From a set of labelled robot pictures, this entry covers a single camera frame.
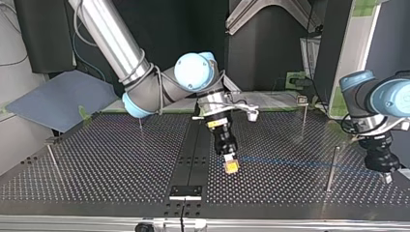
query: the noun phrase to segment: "blue joint cap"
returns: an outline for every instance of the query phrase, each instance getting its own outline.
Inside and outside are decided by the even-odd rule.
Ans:
[[[410,80],[393,79],[381,84],[370,96],[376,112],[395,117],[410,117]]]
[[[130,96],[128,95],[128,93],[125,93],[123,95],[123,103],[124,103],[124,106],[125,106],[127,112],[129,112],[131,114],[131,116],[134,117],[134,118],[145,118],[148,115],[154,114],[152,112],[148,112],[146,110],[143,110],[140,107],[138,107],[136,104],[134,104],[131,101]]]
[[[344,92],[347,89],[355,87],[365,81],[369,81],[374,79],[373,72],[371,71],[360,71],[360,72],[353,72],[345,77],[343,77],[340,81],[340,90]]]
[[[179,58],[174,74],[181,87],[193,93],[206,88],[214,78],[210,61],[215,61],[211,52],[188,53]]]

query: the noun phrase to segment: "yellow object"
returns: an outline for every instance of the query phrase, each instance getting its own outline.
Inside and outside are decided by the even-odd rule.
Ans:
[[[225,172],[227,174],[236,173],[239,170],[239,162],[236,159],[229,160],[225,163]]]
[[[227,123],[228,123],[227,118],[222,118],[222,119],[219,119],[219,120],[216,120],[216,121],[209,122],[207,125],[208,125],[208,128],[211,129],[211,128],[215,128],[215,127],[221,126],[223,124],[227,124]]]

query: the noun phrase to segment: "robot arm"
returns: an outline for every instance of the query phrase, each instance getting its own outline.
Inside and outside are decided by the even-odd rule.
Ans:
[[[345,131],[361,139],[360,145],[367,150],[366,167],[381,173],[398,170],[398,157],[389,148],[390,131],[409,130],[410,73],[380,80],[370,71],[355,72],[340,80],[340,88],[352,123]]]
[[[227,173],[238,171],[238,145],[231,132],[234,108],[245,110],[250,121],[256,121],[257,106],[229,102],[225,95],[218,64],[210,52],[182,56],[175,67],[164,72],[149,63],[145,52],[110,0],[69,0],[87,27],[97,46],[125,86],[123,102],[136,118],[159,112],[192,93],[207,127],[215,137],[215,149],[224,157]]]

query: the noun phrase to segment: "metal table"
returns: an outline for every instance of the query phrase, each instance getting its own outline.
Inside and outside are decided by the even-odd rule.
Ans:
[[[57,165],[44,148],[0,177],[0,231],[133,231],[141,221],[167,231],[410,230],[410,182],[397,172],[386,185],[366,170],[338,124],[314,112],[303,124],[299,111],[233,118],[241,168],[226,175],[211,134],[188,114],[142,128],[127,114],[97,115],[51,146]],[[170,201],[175,186],[200,186],[202,199]]]

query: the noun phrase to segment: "perforated table surface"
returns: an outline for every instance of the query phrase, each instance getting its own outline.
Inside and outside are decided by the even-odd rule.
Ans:
[[[141,218],[410,220],[410,185],[384,184],[337,124],[310,112],[233,114],[240,171],[226,175],[213,137],[188,114],[142,128],[102,114],[0,177],[0,215]],[[325,191],[333,150],[335,177]],[[200,201],[170,201],[174,186],[201,186]]]

